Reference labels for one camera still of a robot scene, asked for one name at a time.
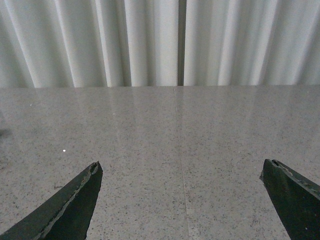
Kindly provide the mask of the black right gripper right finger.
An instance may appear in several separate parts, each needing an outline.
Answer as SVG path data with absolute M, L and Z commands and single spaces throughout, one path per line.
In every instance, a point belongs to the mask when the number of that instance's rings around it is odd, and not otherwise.
M 320 238 L 320 186 L 278 160 L 265 159 L 260 180 L 292 240 Z

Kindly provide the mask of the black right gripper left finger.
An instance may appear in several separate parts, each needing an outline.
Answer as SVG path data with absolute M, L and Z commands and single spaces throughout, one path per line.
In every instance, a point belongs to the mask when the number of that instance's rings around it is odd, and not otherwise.
M 0 235 L 2 240 L 85 240 L 102 184 L 93 162 L 33 212 Z

